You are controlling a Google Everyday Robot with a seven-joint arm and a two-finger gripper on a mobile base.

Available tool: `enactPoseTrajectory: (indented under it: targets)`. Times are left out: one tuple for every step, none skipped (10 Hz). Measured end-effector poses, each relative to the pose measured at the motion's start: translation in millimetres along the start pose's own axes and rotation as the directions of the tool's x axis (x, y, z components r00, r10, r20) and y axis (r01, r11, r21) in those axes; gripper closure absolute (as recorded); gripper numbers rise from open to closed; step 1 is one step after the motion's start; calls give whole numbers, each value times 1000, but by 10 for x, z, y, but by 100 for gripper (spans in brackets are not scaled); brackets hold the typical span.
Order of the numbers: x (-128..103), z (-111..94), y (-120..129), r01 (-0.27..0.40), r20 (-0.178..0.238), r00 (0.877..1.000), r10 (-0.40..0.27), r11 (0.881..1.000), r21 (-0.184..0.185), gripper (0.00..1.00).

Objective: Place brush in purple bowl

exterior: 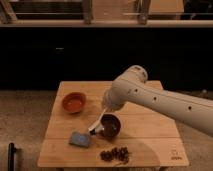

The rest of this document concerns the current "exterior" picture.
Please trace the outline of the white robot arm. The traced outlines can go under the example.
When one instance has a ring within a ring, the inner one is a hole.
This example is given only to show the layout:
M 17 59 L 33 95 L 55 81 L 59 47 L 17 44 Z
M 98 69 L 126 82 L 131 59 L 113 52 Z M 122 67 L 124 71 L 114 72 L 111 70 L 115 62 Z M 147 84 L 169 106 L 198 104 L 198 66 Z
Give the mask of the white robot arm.
M 141 105 L 213 137 L 213 100 L 152 88 L 146 70 L 133 65 L 103 95 L 102 105 L 120 110 L 126 102 Z

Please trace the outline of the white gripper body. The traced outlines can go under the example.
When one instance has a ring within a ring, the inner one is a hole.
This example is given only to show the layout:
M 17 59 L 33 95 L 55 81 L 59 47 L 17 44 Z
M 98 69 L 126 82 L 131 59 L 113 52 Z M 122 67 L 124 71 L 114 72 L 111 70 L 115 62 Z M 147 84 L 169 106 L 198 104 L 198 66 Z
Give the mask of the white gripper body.
M 105 109 L 107 112 L 118 111 L 124 105 L 125 101 L 120 99 L 112 89 L 107 89 L 104 92 L 102 99 L 102 108 Z

